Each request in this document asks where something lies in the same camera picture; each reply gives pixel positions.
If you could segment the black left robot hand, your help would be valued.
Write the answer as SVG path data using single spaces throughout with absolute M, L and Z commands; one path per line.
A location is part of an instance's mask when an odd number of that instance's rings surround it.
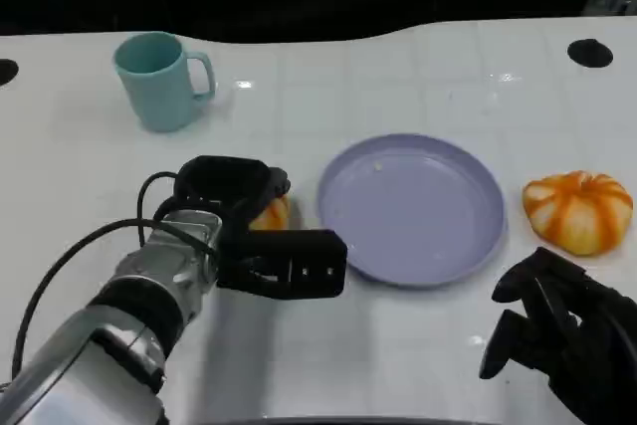
M 250 228 L 272 200 L 289 190 L 288 174 L 266 167 L 248 197 L 232 207 L 218 242 L 218 288 L 283 301 L 342 293 L 347 247 L 334 231 Z

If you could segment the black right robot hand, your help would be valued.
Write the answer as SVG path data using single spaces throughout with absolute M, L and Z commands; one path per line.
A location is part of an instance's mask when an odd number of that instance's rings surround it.
M 499 279 L 505 310 L 483 354 L 491 379 L 509 361 L 538 370 L 552 393 L 584 424 L 636 421 L 636 304 L 593 280 L 578 265 L 537 248 Z

